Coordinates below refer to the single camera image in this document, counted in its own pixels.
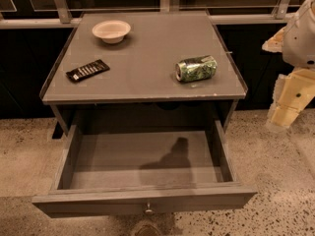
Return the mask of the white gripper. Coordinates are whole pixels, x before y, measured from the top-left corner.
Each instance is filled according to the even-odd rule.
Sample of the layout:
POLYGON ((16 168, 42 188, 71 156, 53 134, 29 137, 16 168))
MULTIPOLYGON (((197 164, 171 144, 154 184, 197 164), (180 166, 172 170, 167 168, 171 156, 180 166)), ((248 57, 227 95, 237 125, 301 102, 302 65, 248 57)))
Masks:
POLYGON ((267 115, 267 127, 282 131, 290 127, 315 97, 315 0, 305 0, 287 22, 262 45, 264 51, 283 53, 293 71, 279 75, 273 103, 267 115))

